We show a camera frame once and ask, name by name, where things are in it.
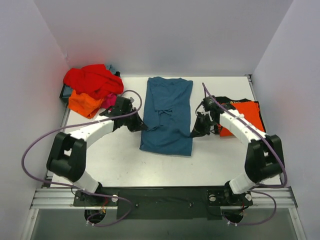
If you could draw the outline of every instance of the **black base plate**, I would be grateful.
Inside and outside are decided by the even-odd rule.
[[[126,219],[193,219],[207,218],[218,220],[222,218],[221,206],[252,206],[243,195],[238,201],[230,205],[224,197],[223,186],[197,186],[197,187],[103,187],[102,194],[117,195],[130,200],[133,211]],[[209,196],[215,195],[215,201]],[[75,207],[102,206],[104,199],[92,199],[80,191],[75,193],[73,205]],[[118,206],[117,218],[120,218],[129,209],[125,201],[108,201],[106,206]]]

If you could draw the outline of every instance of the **pink cloth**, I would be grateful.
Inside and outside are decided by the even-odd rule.
[[[105,100],[101,104],[101,108],[107,109],[110,106],[114,106],[116,104],[117,95],[114,93],[110,93],[106,96]]]

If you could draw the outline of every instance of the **white table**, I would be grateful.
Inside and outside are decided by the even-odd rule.
[[[196,121],[195,110],[204,98],[202,82],[212,95],[231,99],[254,100],[247,77],[182,77],[193,81],[190,97],[191,126]],[[125,89],[137,91],[143,100],[139,115],[143,118],[148,77],[123,77]],[[133,105],[139,99],[133,93]],[[89,120],[70,111],[67,125]],[[141,133],[128,131],[123,126],[108,134],[87,150],[86,171],[105,187],[160,187],[160,186],[223,186],[245,170],[247,149],[235,137],[209,136],[193,139],[192,156],[161,155],[139,150]],[[53,181],[68,183],[62,177]],[[280,184],[279,176],[265,184]]]

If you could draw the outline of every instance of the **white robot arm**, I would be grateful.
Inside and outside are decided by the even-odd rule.
[[[282,143],[277,135],[269,136],[257,129],[231,104],[223,105],[228,112],[221,109],[210,96],[204,98],[201,104],[205,113],[197,112],[191,137],[209,135],[211,127],[220,124],[247,148],[244,172],[225,185],[230,190],[230,196],[245,193],[261,181],[282,173],[280,164],[261,139],[262,137],[269,143],[284,165]]]
[[[121,126],[127,126],[130,132],[146,130],[147,126],[138,113],[115,120],[103,121],[109,117],[126,115],[134,112],[130,99],[118,96],[115,106],[102,112],[94,121],[101,121],[82,127],[69,134],[59,132],[53,141],[46,164],[48,170],[64,177],[74,186],[90,193],[95,193],[101,184],[86,172],[87,149],[104,135],[114,132]]]

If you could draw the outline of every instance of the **gray wall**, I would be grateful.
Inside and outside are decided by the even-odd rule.
[[[21,156],[40,134],[60,125],[58,99],[68,66],[32,0],[0,1],[0,233],[17,240],[39,184],[21,169]],[[42,141],[27,168],[43,177],[49,145]]]
[[[270,133],[283,143],[289,182],[310,240],[320,237],[320,1],[295,0],[253,74]]]
[[[292,0],[35,0],[71,67],[252,74]]]

